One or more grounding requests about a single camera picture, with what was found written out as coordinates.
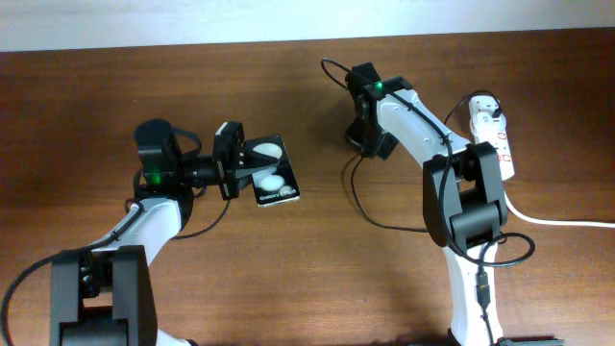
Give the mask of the black smartphone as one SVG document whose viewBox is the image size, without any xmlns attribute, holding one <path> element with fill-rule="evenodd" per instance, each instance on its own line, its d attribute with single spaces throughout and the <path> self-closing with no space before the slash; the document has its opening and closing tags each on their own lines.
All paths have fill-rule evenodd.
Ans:
<svg viewBox="0 0 615 346">
<path fill-rule="evenodd" d="M 253 190 L 260 208 L 273 207 L 300 199 L 301 192 L 286 148 L 279 135 L 246 141 L 249 150 L 278 160 L 277 165 L 252 175 Z"/>
</svg>

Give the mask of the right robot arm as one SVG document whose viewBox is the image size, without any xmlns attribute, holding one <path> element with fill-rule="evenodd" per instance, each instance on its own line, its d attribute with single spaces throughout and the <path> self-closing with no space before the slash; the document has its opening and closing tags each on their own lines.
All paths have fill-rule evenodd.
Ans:
<svg viewBox="0 0 615 346">
<path fill-rule="evenodd" d="M 443 249 L 453 293 L 449 339 L 454 345 L 496 345 L 493 272 L 507 221 L 496 149 L 446 127 L 403 77 L 384 80 L 365 62 L 346 72 L 356 118 L 346 132 L 365 159 L 387 159 L 403 145 L 423 174 L 425 231 Z"/>
</svg>

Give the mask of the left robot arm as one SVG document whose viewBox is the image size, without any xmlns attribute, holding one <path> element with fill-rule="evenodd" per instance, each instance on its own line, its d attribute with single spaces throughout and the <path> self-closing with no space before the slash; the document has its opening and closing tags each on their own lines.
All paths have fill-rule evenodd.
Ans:
<svg viewBox="0 0 615 346">
<path fill-rule="evenodd" d="M 158 326 L 149 266 L 180 235 L 194 191 L 217 185 L 230 202 L 253 175 L 280 165 L 280 136 L 247 139 L 239 122 L 223 123 L 213 151 L 183 152 L 182 130 L 152 119 L 135 130 L 142 167 L 127 214 L 101 239 L 64 250 L 52 262 L 50 342 L 53 345 L 184 345 Z"/>
</svg>

